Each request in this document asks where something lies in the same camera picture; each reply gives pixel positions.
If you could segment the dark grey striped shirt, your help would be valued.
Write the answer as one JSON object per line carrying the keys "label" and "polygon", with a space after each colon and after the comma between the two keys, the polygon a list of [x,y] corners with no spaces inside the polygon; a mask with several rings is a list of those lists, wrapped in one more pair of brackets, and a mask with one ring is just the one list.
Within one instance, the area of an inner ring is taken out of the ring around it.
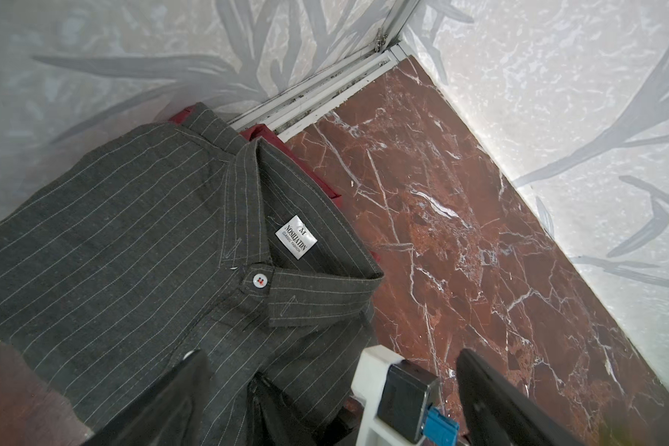
{"label": "dark grey striped shirt", "polygon": [[0,221],[0,340],[91,429],[198,350],[200,444],[254,442],[256,375],[321,438],[375,342],[383,276],[297,164],[196,104],[92,150]]}

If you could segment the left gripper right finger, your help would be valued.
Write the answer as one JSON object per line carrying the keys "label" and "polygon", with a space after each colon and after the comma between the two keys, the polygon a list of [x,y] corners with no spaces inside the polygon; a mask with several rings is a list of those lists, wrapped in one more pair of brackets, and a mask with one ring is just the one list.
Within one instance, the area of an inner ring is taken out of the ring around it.
{"label": "left gripper right finger", "polygon": [[581,443],[473,350],[461,350],[456,376],[472,445]]}

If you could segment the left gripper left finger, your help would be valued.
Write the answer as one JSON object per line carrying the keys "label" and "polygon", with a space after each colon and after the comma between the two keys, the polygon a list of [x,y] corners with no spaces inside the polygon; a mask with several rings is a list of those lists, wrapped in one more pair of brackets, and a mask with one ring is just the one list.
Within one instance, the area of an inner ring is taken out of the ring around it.
{"label": "left gripper left finger", "polygon": [[209,379],[206,354],[189,353],[85,444],[197,444]]}

